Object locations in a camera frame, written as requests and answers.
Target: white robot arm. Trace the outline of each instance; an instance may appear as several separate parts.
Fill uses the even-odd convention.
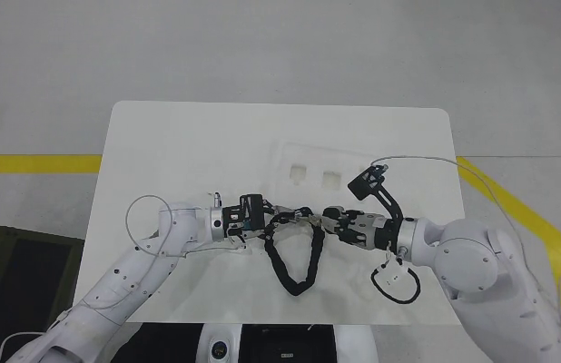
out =
[[[366,250],[390,250],[400,265],[430,267],[467,334],[493,361],[561,362],[558,312],[539,293],[510,237],[472,220],[438,226],[404,218],[382,186],[386,169],[369,167],[349,189],[359,200],[374,195],[391,219],[329,207],[321,218],[325,229]]]
[[[113,334],[172,273],[178,256],[197,247],[198,229],[194,208],[173,205],[172,217],[162,209],[159,236],[139,242],[151,254],[131,247],[60,321],[7,362],[95,362]]]

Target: gray floor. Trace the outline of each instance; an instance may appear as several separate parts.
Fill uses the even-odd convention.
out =
[[[457,154],[561,230],[561,0],[0,1],[0,153],[101,153],[126,99],[440,107]],[[95,184],[0,175],[0,224],[84,237]],[[385,362],[486,361],[460,327],[375,333]]]

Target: yellow floor stripe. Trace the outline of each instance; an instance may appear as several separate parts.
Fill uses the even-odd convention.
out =
[[[561,231],[542,218],[538,213],[527,207],[517,197],[490,179],[468,160],[463,157],[457,157],[457,161],[460,165],[463,165],[482,176],[485,182],[487,182],[490,188],[492,188],[492,191],[495,193],[498,201],[500,201],[500,204],[502,204],[508,215],[525,226],[529,231],[542,240],[543,243],[545,243],[546,254],[549,258],[549,262],[551,263],[551,270],[553,271],[553,278],[557,284],[559,282],[559,278],[561,277]],[[462,179],[468,182],[477,191],[480,191],[480,193],[486,196],[489,200],[493,201],[487,187],[477,177],[462,168],[458,168],[458,172]]]
[[[0,155],[0,173],[98,173],[102,155]],[[561,232],[498,185],[465,158],[458,163],[479,173],[493,189],[505,211],[545,243],[555,281],[561,276]],[[458,168],[460,177],[490,200],[486,187],[471,173]]]
[[[0,173],[97,173],[101,155],[0,155]]]

